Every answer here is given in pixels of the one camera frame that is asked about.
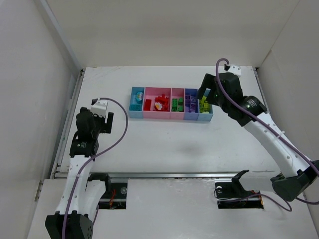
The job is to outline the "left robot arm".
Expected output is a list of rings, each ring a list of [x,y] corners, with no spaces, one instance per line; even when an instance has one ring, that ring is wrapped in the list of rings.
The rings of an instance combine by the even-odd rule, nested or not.
[[[93,236],[98,203],[106,192],[108,175],[91,175],[90,171],[99,148],[99,134],[111,132],[113,116],[103,106],[82,107],[76,115],[77,130],[71,142],[66,185],[55,213],[45,220],[52,239]]]

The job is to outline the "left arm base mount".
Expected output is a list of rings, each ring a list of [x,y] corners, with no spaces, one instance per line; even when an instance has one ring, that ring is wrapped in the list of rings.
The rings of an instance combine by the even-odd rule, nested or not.
[[[99,201],[100,210],[124,210],[127,206],[127,179],[112,178],[107,173],[92,173],[88,181],[104,182],[106,191]]]

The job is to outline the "purple lego piece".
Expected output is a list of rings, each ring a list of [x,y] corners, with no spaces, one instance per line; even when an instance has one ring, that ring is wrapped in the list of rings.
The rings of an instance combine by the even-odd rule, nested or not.
[[[198,113],[198,102],[196,94],[185,94],[185,112]]]

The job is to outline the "green lego plate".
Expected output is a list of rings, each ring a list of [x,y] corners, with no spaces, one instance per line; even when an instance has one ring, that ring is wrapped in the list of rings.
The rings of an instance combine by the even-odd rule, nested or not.
[[[172,99],[172,103],[171,103],[171,111],[172,112],[176,112],[178,108],[178,99],[177,98],[173,98]]]

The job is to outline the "teal frog printed lego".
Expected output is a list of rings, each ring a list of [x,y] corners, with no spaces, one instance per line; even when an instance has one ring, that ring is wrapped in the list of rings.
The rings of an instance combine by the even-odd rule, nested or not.
[[[144,98],[144,93],[142,91],[139,91],[136,93],[135,100],[138,104],[143,102],[143,98]]]

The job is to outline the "lime lego brick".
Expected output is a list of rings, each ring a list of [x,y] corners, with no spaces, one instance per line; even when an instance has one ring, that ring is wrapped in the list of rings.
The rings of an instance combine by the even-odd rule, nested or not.
[[[207,97],[203,96],[202,99],[199,100],[199,112],[201,114],[210,114],[212,112],[211,104],[206,99]]]

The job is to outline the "teal lego brick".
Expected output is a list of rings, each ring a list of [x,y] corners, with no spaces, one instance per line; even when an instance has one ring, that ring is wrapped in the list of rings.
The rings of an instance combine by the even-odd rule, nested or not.
[[[140,104],[131,104],[130,105],[130,110],[131,111],[141,111],[142,110],[142,105],[140,105]]]

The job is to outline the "green lego brick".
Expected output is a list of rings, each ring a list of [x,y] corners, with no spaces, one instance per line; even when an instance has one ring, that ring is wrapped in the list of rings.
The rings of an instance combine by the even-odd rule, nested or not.
[[[178,108],[177,108],[178,112],[183,112],[184,111],[183,104],[184,104],[183,97],[178,98]]]

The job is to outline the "red lego brick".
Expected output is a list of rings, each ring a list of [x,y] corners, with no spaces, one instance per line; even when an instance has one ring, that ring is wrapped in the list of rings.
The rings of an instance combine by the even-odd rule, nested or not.
[[[151,99],[146,99],[144,103],[144,111],[150,111],[151,105],[152,105]]]

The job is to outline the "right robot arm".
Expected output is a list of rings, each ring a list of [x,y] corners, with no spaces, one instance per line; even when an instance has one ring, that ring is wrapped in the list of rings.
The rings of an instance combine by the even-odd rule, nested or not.
[[[197,98],[206,98],[209,104],[220,107],[251,133],[280,169],[274,175],[245,169],[230,181],[217,182],[216,189],[222,190],[221,199],[245,198],[253,191],[262,190],[291,202],[318,178],[319,162],[310,160],[295,148],[257,97],[243,94],[238,75],[231,72],[218,76],[205,74]]]

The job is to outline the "red flower printed lego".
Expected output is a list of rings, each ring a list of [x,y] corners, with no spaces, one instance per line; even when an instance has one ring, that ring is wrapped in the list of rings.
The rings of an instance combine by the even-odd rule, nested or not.
[[[163,105],[161,102],[155,102],[155,110],[156,111],[162,111],[163,110]]]

